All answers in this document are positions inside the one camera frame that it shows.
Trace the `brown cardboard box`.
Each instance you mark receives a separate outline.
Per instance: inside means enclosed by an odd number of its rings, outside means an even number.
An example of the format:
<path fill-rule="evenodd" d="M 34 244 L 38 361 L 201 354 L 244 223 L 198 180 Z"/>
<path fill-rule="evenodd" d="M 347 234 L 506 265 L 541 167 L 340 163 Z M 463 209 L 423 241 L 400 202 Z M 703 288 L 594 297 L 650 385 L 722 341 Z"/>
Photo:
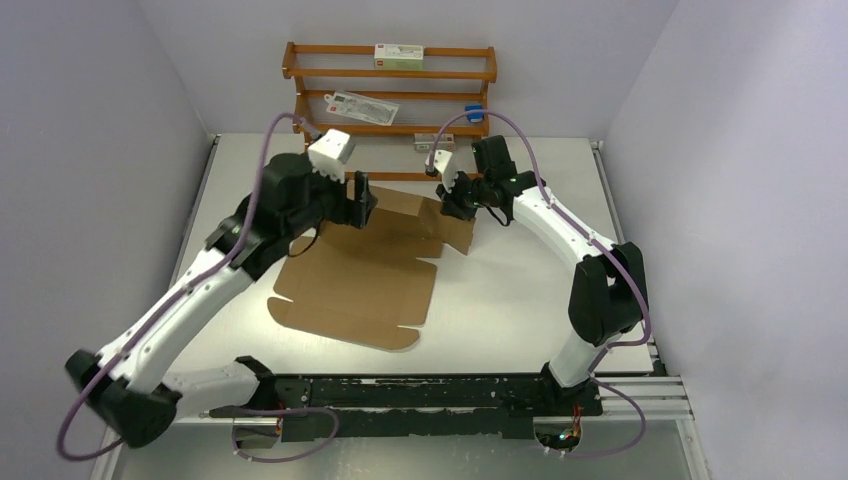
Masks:
<path fill-rule="evenodd" d="M 418 342 L 444 246 L 468 254 L 474 223 L 445 216 L 439 201 L 374 187 L 362 229 L 326 221 L 316 241 L 295 241 L 267 308 L 287 328 L 399 351 Z"/>

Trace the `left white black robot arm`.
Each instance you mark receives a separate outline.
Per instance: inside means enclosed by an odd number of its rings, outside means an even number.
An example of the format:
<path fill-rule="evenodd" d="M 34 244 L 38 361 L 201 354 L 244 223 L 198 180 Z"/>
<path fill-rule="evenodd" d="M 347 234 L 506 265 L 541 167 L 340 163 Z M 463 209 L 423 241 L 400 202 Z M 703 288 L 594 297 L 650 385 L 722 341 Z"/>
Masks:
<path fill-rule="evenodd" d="M 184 276 L 136 324 L 99 352 L 78 350 L 65 369 L 83 399 L 130 448 L 177 419 L 219 408 L 261 416 L 277 403 L 277 378 L 251 356 L 188 375 L 176 357 L 231 300 L 324 222 L 362 229 L 377 204 L 367 173 L 333 180 L 304 153 L 271 158 L 250 195 L 207 237 Z"/>

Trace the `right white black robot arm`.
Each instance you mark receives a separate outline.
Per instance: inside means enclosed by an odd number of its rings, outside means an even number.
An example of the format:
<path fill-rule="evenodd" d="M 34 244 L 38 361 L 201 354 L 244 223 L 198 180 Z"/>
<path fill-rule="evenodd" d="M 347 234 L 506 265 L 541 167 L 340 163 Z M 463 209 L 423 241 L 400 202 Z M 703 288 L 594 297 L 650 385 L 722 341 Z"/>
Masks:
<path fill-rule="evenodd" d="M 551 380 L 539 391 L 542 406 L 562 414 L 578 399 L 608 348 L 646 320 L 648 295 L 644 260 L 633 243 L 617 243 L 592 230 L 566 209 L 534 169 L 519 171 L 501 136 L 472 146 L 483 172 L 472 178 L 446 150 L 425 160 L 426 172 L 439 179 L 436 194 L 444 216 L 470 221 L 486 210 L 507 227 L 529 229 L 573 269 L 568 305 L 572 332 L 544 370 Z"/>

